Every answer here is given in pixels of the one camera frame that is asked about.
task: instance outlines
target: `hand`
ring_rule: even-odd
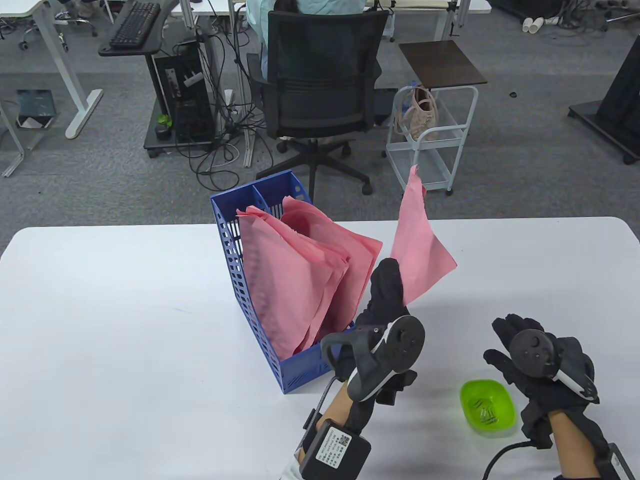
[[[371,274],[371,300],[367,308],[358,315],[356,328],[378,328],[378,332],[371,335],[372,349],[382,338],[387,325],[403,315],[408,315],[403,301],[404,289],[400,276],[400,267],[395,259],[383,259]],[[346,381],[355,368],[355,358],[351,346],[342,346],[335,366],[335,374],[340,381]],[[405,373],[394,375],[381,388],[376,399],[378,403],[393,405],[396,393],[402,392],[416,379],[417,374],[409,370]]]
[[[522,330],[535,329],[544,332],[542,325],[534,319],[522,318],[514,314],[507,315],[506,318],[496,318],[492,326],[507,350],[513,337]],[[579,349],[579,353],[584,357],[584,372],[593,379],[593,363],[587,355],[582,353],[580,343],[576,339],[558,339],[550,333],[547,333],[547,336],[559,352],[565,349]],[[582,415],[589,404],[587,400],[578,396],[561,382],[525,375],[513,365],[511,359],[504,353],[490,349],[484,352],[484,359],[502,373],[507,383],[515,384],[518,390],[529,399],[529,404],[521,414],[522,431],[527,438],[536,444],[537,448],[551,448],[549,413],[564,411],[572,417]]]
[[[493,321],[493,330],[497,333],[502,344],[509,349],[509,345],[518,333],[522,330],[534,329],[544,332],[544,328],[531,318],[522,318],[518,315],[510,314],[505,319],[496,318]],[[554,347],[562,353],[563,350],[569,348],[580,348],[577,340],[571,338],[556,338],[551,333],[547,333]],[[593,379],[593,364],[591,359],[582,354],[584,357],[585,373]],[[548,415],[554,410],[566,409],[584,409],[589,404],[580,396],[576,395],[568,387],[558,381],[552,381],[548,378],[533,378],[525,375],[518,370],[511,359],[504,353],[497,350],[487,350],[484,352],[484,359],[490,365],[496,367],[504,379],[508,383],[514,383],[529,400],[535,401],[542,413]]]

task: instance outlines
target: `green bowl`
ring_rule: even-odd
[[[478,431],[505,431],[516,424],[516,408],[511,396],[495,380],[466,382],[460,390],[460,402],[467,422]]]

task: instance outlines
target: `pink cloth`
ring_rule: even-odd
[[[313,345],[347,271],[348,252],[300,235],[256,207],[237,215],[253,306],[286,360]]]
[[[288,196],[283,200],[282,206],[282,221],[299,234],[348,252],[349,269],[333,296],[327,318],[316,340],[327,333],[342,332],[356,316],[382,249],[382,242],[341,227],[307,202]]]
[[[427,191],[417,166],[411,168],[404,191],[391,257],[400,265],[404,304],[408,305],[454,270],[458,264],[434,235],[424,197]]]

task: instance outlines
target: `office chair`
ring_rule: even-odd
[[[269,61],[264,79],[258,54],[248,54],[252,98],[264,112],[267,134],[312,139],[286,140],[299,153],[256,175],[261,179],[289,168],[309,166],[309,197],[313,200],[316,170],[324,165],[361,180],[363,195],[371,195],[364,173],[331,158],[349,140],[319,145],[317,139],[365,132],[374,125],[374,84],[381,74],[376,61],[388,12],[358,15],[303,15],[269,12]]]
[[[109,15],[109,20],[113,24],[114,22],[113,14],[111,13],[111,8],[107,0],[104,0],[104,4],[101,6],[101,9],[102,8],[106,9],[107,14]],[[56,31],[58,32],[58,40],[60,40],[60,43],[62,44],[62,48],[64,48],[65,52],[69,51],[69,47],[67,45],[67,40],[65,39],[65,34],[62,33],[58,28],[59,25],[69,25],[69,24],[87,25],[91,29],[91,36],[94,36],[94,37],[98,36],[98,31],[89,20],[77,16],[75,13],[73,13],[70,10],[63,10],[62,12],[59,12],[56,15],[54,15],[54,22],[56,25]],[[27,41],[27,38],[29,34],[32,32],[40,32],[34,20],[29,21],[27,30],[25,30],[24,33],[22,34],[22,40],[18,43],[18,48],[20,50],[29,49],[29,42]]]

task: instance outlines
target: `black keyboard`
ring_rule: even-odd
[[[160,5],[157,3],[133,1],[125,5],[125,8],[127,6],[129,7],[128,12],[122,12],[118,16],[120,19],[120,16],[125,15],[124,21],[109,39],[111,48],[140,48],[145,43],[157,16],[160,14]]]

